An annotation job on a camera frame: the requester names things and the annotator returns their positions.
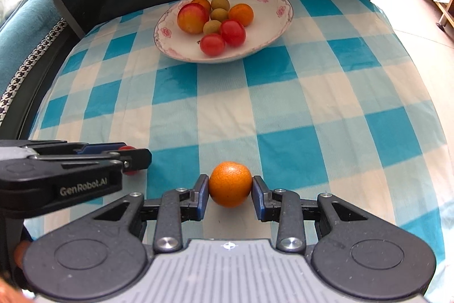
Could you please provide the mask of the red cherry tomato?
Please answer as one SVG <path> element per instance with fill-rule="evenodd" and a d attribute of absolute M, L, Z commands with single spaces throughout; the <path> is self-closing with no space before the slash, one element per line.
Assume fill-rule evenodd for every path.
<path fill-rule="evenodd" d="M 226 49 L 226 42 L 219 34 L 205 35 L 199 42 L 201 51 L 209 57 L 217 57 Z"/>
<path fill-rule="evenodd" d="M 220 34 L 225 42 L 232 47 L 236 48 L 245 43 L 245 28 L 242 24 L 235 20 L 225 20 L 221 24 Z"/>
<path fill-rule="evenodd" d="M 135 151 L 136 147 L 131 145 L 123 145 L 118 151 Z M 137 168 L 137 165 L 134 162 L 134 158 L 130 154 L 126 160 L 123 162 L 123 174 L 126 176 L 136 175 L 140 170 Z"/>

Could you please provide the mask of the orange mandarin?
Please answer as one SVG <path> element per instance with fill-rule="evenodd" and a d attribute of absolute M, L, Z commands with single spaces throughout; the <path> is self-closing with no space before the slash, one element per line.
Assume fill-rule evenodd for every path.
<path fill-rule="evenodd" d="M 192 0 L 192 3 L 201 5 L 209 14 L 211 13 L 211 3 L 209 0 Z"/>
<path fill-rule="evenodd" d="M 253 176 L 249 169 L 237 162 L 218 164 L 209 177 L 209 193 L 216 204 L 235 208 L 249 196 Z"/>
<path fill-rule="evenodd" d="M 249 26 L 253 22 L 254 17 L 253 8 L 246 3 L 234 5 L 228 11 L 228 18 L 239 22 L 244 27 Z"/>

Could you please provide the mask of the large red yellow apple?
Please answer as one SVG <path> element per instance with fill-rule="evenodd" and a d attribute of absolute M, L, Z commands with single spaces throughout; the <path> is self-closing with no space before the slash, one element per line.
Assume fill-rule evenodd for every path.
<path fill-rule="evenodd" d="M 203 27 L 209 21 L 209 13 L 197 3 L 184 5 L 177 14 L 178 27 L 191 35 L 202 34 Z"/>

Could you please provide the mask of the brown longan fruit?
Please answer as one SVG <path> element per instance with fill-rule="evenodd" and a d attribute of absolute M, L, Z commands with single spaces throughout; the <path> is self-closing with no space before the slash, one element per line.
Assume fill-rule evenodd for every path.
<path fill-rule="evenodd" d="M 224 10 L 228 11 L 230 9 L 230 3 L 228 0 L 212 0 L 211 8 L 212 8 L 212 10 L 224 9 Z"/>
<path fill-rule="evenodd" d="M 218 8 L 213 9 L 210 18 L 219 22 L 224 22 L 228 19 L 228 11 L 226 9 Z"/>
<path fill-rule="evenodd" d="M 218 34 L 220 33 L 220 27 L 222 22 L 219 20 L 210 20 L 203 25 L 202 32 L 204 35 Z"/>

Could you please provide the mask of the blue white checkered tablecloth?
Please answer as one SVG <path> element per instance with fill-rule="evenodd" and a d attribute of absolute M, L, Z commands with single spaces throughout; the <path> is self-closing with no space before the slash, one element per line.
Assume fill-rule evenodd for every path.
<path fill-rule="evenodd" d="M 369 0 L 290 0 L 274 44 L 226 64 L 164 56 L 168 4 L 93 28 L 41 103 L 31 137 L 123 141 L 152 152 L 124 192 L 148 198 L 239 162 L 270 188 L 324 191 L 425 240 L 427 298 L 453 300 L 453 167 L 436 109 L 386 16 Z"/>

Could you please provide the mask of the teal sofa blanket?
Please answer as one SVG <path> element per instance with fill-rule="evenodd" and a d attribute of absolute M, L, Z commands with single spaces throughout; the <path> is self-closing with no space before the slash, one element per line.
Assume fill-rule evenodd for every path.
<path fill-rule="evenodd" d="M 53 0 L 23 0 L 1 26 L 1 120 L 22 84 L 24 62 L 38 56 L 60 19 Z"/>

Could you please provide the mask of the white floral porcelain plate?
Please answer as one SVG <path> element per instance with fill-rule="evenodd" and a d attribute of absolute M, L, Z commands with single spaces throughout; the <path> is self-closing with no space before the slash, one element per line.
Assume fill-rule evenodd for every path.
<path fill-rule="evenodd" d="M 289 0 L 182 0 L 159 19 L 154 42 L 181 62 L 231 62 L 271 45 L 293 16 Z"/>

